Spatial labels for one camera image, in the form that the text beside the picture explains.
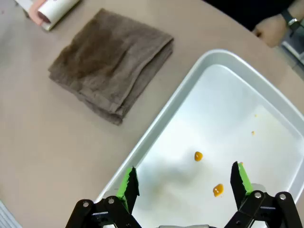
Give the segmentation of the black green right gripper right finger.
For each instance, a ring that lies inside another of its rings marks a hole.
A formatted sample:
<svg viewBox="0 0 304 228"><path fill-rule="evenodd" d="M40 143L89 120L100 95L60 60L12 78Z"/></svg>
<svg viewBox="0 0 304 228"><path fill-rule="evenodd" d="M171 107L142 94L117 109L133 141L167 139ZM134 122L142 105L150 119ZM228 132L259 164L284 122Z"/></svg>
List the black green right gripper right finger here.
<svg viewBox="0 0 304 228"><path fill-rule="evenodd" d="M287 191L274 197L254 190L242 163L234 162L230 184L237 211L226 224L227 228L250 228L262 221L267 228L301 228L303 225L292 195Z"/></svg>

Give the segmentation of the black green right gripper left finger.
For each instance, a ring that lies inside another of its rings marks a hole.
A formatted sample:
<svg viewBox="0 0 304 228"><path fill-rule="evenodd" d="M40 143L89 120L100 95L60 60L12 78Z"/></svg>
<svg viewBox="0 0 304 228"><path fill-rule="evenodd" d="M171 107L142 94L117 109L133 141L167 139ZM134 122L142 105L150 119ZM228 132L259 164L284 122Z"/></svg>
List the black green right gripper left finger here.
<svg viewBox="0 0 304 228"><path fill-rule="evenodd" d="M79 200L67 222L67 228L139 228L132 211L139 194L139 182L135 167L128 168L115 195L93 203Z"/></svg>

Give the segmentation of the person's left hand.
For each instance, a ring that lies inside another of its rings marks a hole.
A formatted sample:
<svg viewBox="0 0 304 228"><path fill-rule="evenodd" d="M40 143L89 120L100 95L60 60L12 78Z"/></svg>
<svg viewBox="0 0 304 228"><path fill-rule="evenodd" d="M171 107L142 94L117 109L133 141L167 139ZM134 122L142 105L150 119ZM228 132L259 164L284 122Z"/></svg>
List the person's left hand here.
<svg viewBox="0 0 304 228"><path fill-rule="evenodd" d="M273 48L280 44L287 30L285 19L281 14L278 14L262 20L255 26L252 33L270 48Z"/></svg>

